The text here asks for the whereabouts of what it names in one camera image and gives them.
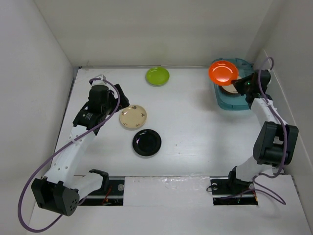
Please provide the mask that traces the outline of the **cream plate small flowers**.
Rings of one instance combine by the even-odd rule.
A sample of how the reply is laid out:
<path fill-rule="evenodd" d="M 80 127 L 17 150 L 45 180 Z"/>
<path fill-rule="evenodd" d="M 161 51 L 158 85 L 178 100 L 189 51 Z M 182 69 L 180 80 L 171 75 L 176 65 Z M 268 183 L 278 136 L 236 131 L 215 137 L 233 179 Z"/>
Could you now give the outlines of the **cream plate small flowers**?
<path fill-rule="evenodd" d="M 147 120 L 147 112 L 140 105 L 130 105 L 122 109 L 119 115 L 120 123 L 128 129 L 137 129 Z"/>

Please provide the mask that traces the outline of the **orange plate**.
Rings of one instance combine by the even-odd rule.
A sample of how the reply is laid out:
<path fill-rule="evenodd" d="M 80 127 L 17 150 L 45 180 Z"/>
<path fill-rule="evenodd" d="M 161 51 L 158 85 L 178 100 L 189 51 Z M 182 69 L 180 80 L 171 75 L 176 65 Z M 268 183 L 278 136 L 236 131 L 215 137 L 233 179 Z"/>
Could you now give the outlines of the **orange plate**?
<path fill-rule="evenodd" d="M 214 84 L 229 86 L 238 78 L 239 71 L 233 63 L 227 60 L 218 60 L 210 65 L 208 75 Z"/>

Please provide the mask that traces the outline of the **cream plate black patch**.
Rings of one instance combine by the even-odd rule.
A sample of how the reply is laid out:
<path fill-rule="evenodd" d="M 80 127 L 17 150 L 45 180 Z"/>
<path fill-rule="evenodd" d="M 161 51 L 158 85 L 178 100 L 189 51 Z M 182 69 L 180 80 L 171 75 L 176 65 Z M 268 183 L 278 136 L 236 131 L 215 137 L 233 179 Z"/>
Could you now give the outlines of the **cream plate black patch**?
<path fill-rule="evenodd" d="M 231 85 L 229 85 L 229 86 L 222 86 L 222 87 L 223 87 L 225 90 L 229 91 L 229 92 L 233 92 L 233 93 L 238 92 L 238 91 L 236 90 L 236 88 L 234 87 L 233 84 L 231 84 Z"/>

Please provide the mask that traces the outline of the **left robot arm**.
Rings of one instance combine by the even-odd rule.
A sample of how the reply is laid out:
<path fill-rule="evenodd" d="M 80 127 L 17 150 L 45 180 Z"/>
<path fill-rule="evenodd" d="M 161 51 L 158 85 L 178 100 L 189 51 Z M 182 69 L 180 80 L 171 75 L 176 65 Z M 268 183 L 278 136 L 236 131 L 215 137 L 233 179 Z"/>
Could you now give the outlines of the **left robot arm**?
<path fill-rule="evenodd" d="M 102 81 L 92 85 L 88 101 L 73 121 L 69 146 L 58 154 L 44 177 L 35 179 L 31 185 L 40 208 L 71 216 L 84 197 L 94 191 L 98 194 L 108 191 L 108 173 L 91 169 L 79 180 L 74 179 L 74 174 L 106 117 L 128 106 L 129 100 L 119 84 L 115 84 L 112 90 Z"/>

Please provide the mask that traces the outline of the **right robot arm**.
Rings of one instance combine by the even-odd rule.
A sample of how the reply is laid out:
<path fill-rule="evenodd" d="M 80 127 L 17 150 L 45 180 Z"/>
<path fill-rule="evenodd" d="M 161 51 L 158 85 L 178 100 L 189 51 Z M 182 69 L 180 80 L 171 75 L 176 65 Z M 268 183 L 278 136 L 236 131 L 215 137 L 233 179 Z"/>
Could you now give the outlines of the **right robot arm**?
<path fill-rule="evenodd" d="M 252 156 L 234 167 L 228 175 L 226 187 L 232 193 L 248 187 L 257 176 L 265 175 L 265 171 L 272 167 L 280 172 L 293 158 L 299 129 L 283 120 L 271 96 L 266 94 L 270 80 L 268 70 L 256 70 L 232 82 L 237 92 L 245 95 L 250 110 L 257 116 L 261 126 Z"/>

